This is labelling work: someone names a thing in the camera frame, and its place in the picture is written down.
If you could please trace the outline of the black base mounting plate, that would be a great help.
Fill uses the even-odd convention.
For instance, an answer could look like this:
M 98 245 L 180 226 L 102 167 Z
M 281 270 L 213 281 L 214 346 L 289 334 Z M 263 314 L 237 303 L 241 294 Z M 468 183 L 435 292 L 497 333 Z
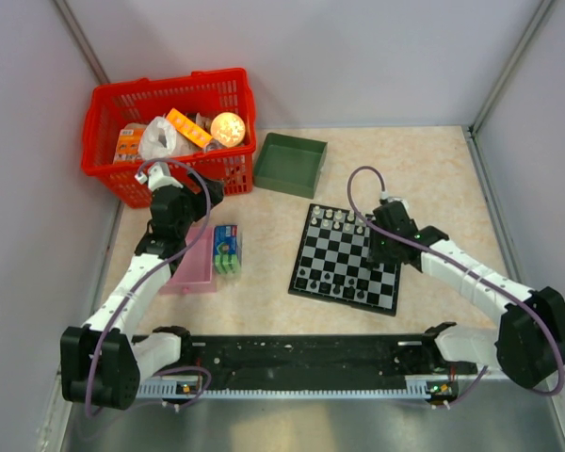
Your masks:
M 447 362 L 424 333 L 358 335 L 189 335 L 166 366 L 201 366 L 217 390 L 385 390 L 406 377 L 475 375 Z

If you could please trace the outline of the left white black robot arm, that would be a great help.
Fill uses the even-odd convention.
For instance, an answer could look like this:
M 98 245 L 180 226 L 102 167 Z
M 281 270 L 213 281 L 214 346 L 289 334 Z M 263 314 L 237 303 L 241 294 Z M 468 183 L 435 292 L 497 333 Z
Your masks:
M 186 238 L 191 226 L 206 223 L 223 201 L 224 184 L 172 159 L 142 163 L 135 179 L 151 192 L 145 233 L 103 305 L 60 337 L 62 396 L 82 404 L 88 416 L 94 408 L 128 409 L 146 379 L 165 367 L 185 373 L 195 360 L 181 327 L 160 327 L 139 342 L 133 337 L 155 296 L 195 246 Z

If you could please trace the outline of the red plastic shopping basket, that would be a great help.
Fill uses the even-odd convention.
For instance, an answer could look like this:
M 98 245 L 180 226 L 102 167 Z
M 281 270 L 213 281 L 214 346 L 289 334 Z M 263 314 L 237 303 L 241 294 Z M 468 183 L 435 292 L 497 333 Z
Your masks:
M 256 106 L 243 68 L 198 71 L 160 80 L 141 78 L 96 88 L 82 133 L 82 171 L 98 179 L 127 206 L 147 208 L 151 192 L 135 178 L 139 163 L 114 161 L 118 136 L 125 125 L 147 124 L 173 108 L 211 118 L 222 112 L 234 112 L 241 117 L 247 127 L 242 145 L 198 152 L 181 160 L 201 175 L 223 182 L 227 196 L 251 192 L 253 154 L 257 147 Z

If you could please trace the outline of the dark green open box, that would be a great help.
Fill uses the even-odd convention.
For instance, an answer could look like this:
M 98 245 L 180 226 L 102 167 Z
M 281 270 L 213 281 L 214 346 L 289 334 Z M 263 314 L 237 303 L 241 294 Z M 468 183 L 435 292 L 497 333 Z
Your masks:
M 306 199 L 315 197 L 328 143 L 270 132 L 253 168 L 255 186 Z

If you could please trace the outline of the orange punched cardboard box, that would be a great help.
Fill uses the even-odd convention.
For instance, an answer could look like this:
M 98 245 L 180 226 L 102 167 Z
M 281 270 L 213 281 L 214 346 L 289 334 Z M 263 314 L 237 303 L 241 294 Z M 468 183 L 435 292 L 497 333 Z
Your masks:
M 166 120 L 178 133 L 202 150 L 205 150 L 213 139 L 209 133 L 175 108 L 169 111 Z

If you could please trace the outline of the black white chess board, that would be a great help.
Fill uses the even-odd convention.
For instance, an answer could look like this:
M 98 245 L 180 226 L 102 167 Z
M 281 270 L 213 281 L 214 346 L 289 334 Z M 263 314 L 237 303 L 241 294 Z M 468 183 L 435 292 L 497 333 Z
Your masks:
M 288 293 L 394 316 L 400 267 L 368 267 L 369 229 L 351 210 L 309 205 Z M 305 268 L 306 275 L 299 270 Z M 305 287 L 297 288 L 304 280 Z M 316 290 L 310 288 L 318 282 Z

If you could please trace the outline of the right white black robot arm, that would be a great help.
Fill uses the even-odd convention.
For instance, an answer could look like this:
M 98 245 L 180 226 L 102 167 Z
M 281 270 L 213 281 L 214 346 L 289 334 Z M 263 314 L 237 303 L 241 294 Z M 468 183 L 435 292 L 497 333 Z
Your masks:
M 439 229 L 418 228 L 399 198 L 382 196 L 373 215 L 369 261 L 412 266 L 447 284 L 493 323 L 490 329 L 443 328 L 420 350 L 427 370 L 477 363 L 532 389 L 564 369 L 565 300 L 557 290 L 515 282 L 479 263 Z

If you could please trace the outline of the blue green packaged item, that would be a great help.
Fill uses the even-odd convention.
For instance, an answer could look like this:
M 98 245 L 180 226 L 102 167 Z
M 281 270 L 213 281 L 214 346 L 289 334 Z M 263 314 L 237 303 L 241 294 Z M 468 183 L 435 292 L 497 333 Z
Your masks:
M 241 271 L 242 247 L 236 224 L 214 228 L 213 265 L 219 275 L 236 275 Z

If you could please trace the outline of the pink open drawer box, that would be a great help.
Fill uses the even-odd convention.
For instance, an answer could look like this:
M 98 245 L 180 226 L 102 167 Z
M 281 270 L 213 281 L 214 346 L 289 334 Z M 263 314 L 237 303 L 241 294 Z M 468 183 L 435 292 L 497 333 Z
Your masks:
M 161 295 L 199 295 L 217 291 L 213 271 L 214 228 L 208 226 L 181 264 L 160 289 Z

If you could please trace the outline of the white plastic bag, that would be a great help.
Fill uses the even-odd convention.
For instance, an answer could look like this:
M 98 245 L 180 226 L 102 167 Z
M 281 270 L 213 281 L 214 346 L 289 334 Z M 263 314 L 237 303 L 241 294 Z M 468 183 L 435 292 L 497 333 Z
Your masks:
M 174 158 L 188 154 L 188 141 L 165 117 L 155 117 L 145 128 L 138 147 L 143 160 Z

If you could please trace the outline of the small orange carton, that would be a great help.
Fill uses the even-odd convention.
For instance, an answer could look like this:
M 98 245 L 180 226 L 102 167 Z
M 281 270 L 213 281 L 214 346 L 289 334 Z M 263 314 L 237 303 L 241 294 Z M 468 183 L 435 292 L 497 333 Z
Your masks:
M 145 129 L 145 124 L 133 122 L 120 130 L 113 157 L 114 164 L 134 163 L 142 160 L 138 149 Z

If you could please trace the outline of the orange round ball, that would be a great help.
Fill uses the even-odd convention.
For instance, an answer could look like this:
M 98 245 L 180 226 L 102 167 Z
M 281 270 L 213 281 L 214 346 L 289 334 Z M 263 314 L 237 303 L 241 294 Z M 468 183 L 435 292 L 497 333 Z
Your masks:
M 222 112 L 211 122 L 211 136 L 222 145 L 231 148 L 242 143 L 246 135 L 244 121 L 233 112 Z

